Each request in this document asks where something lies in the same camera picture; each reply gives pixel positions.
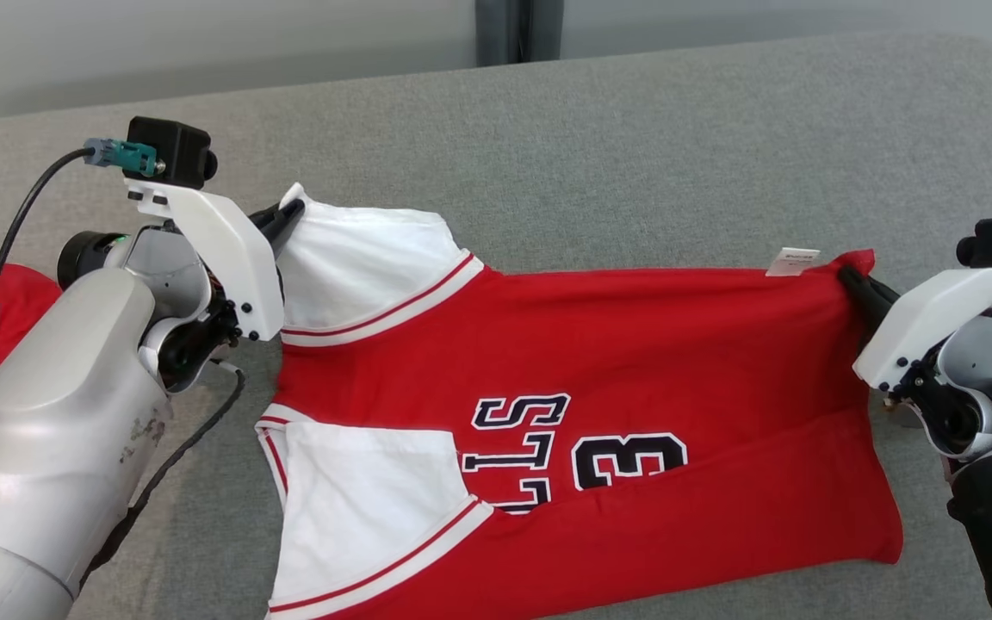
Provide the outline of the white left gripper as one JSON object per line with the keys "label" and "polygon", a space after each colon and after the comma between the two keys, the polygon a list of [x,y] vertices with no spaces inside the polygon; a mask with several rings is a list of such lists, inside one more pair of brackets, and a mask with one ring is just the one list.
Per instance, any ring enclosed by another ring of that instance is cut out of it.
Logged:
{"label": "white left gripper", "polygon": [[198,189],[134,179],[126,185],[149,216],[123,258],[155,301],[141,361],[166,391],[184,391],[241,338],[268,341],[280,332],[276,260],[306,202],[280,201],[248,216],[235,201]]}

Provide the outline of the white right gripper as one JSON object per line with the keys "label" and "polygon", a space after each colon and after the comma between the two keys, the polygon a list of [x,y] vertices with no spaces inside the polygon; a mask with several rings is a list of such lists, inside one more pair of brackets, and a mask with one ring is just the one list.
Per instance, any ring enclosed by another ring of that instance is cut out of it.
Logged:
{"label": "white right gripper", "polygon": [[843,264],[865,329],[852,368],[913,409],[942,456],[992,451],[992,270],[945,270],[899,297]]}

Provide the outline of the red and white basketball jersey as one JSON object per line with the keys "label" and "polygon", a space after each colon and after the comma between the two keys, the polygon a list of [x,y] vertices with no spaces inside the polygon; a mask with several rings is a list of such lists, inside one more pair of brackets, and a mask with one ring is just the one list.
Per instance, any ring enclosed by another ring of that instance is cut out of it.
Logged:
{"label": "red and white basketball jersey", "polygon": [[504,274],[440,215],[295,201],[264,620],[535,620],[901,557],[838,280],[871,251]]}

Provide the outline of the grey partition post with feet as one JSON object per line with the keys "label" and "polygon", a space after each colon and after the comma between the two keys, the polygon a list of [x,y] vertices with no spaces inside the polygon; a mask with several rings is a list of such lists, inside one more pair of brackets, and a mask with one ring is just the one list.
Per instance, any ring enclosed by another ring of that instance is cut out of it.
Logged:
{"label": "grey partition post with feet", "polygon": [[479,67],[557,60],[566,0],[474,0]]}

